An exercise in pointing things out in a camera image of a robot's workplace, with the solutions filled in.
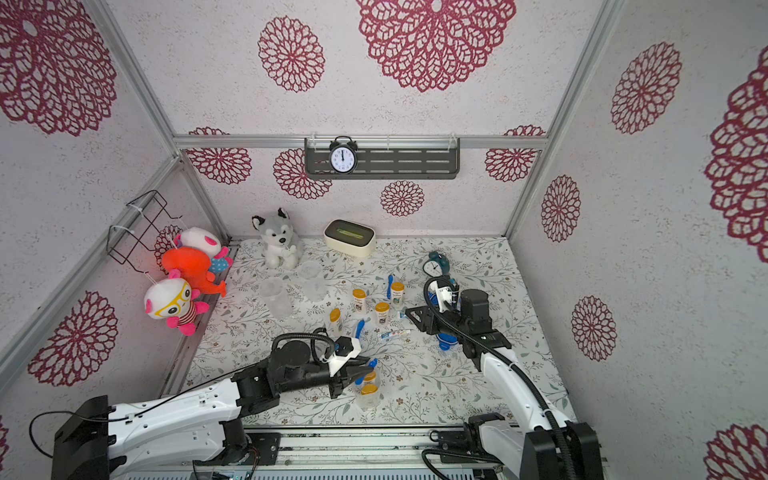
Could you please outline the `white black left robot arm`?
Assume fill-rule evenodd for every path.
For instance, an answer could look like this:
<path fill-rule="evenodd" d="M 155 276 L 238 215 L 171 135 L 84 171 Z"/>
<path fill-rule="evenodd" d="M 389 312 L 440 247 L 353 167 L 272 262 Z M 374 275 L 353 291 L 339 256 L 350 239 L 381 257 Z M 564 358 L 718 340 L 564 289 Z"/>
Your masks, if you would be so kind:
<path fill-rule="evenodd" d="M 111 479 L 182 462 L 235 463 L 251 448 L 243 418 L 277 407 L 286 392 L 325 386 L 337 398 L 372 370 L 356 338 L 283 334 L 264 359 L 177 395 L 85 401 L 54 436 L 51 476 Z"/>

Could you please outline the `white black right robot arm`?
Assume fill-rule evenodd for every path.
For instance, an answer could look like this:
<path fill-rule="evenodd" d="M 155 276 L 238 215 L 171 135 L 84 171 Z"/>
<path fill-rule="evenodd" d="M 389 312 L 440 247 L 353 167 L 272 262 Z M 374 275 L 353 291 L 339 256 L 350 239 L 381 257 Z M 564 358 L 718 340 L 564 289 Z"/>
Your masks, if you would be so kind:
<path fill-rule="evenodd" d="M 478 289 L 454 294 L 438 281 L 423 288 L 424 305 L 407 317 L 428 335 L 447 334 L 497 390 L 512 417 L 492 412 L 469 418 L 460 435 L 432 433 L 435 447 L 422 451 L 437 477 L 434 456 L 450 463 L 485 463 L 514 479 L 602 479 L 600 442 L 587 423 L 578 423 L 545 398 L 524 369 L 511 343 L 494 328 L 488 295 Z"/>

